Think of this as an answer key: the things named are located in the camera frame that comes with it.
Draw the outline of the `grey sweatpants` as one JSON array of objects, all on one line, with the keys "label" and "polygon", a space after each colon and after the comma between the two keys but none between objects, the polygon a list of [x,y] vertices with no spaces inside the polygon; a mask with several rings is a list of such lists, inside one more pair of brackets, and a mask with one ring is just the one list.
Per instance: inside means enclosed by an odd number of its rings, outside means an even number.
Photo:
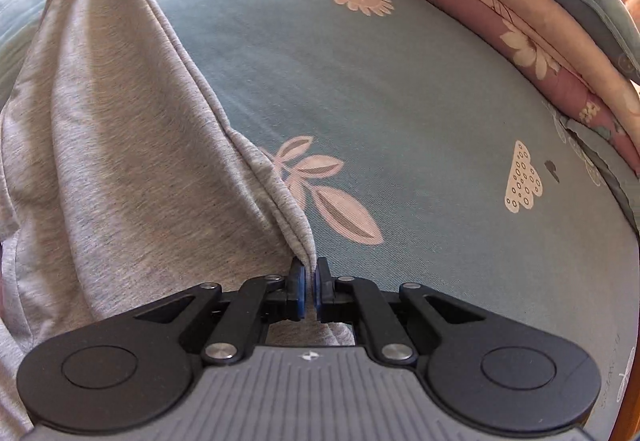
[{"label": "grey sweatpants", "polygon": [[305,213],[157,2],[47,0],[1,112],[2,438],[39,343],[293,260],[317,261]]}]

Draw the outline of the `orange wooden headboard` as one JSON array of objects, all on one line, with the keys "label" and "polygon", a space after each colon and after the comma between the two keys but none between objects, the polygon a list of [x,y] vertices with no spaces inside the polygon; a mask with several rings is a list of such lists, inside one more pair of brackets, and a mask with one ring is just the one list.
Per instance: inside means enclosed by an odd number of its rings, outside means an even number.
[{"label": "orange wooden headboard", "polygon": [[636,439],[639,435],[640,424],[640,343],[637,343],[634,358],[630,366],[625,393],[610,439],[625,441]]}]

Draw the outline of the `pink floral folded quilt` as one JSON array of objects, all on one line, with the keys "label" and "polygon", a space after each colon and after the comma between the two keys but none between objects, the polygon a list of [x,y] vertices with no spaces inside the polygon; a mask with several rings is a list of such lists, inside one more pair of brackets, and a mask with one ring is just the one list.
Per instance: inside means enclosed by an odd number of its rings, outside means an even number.
[{"label": "pink floral folded quilt", "polygon": [[512,62],[561,112],[639,168],[639,95],[555,0],[430,0]]}]

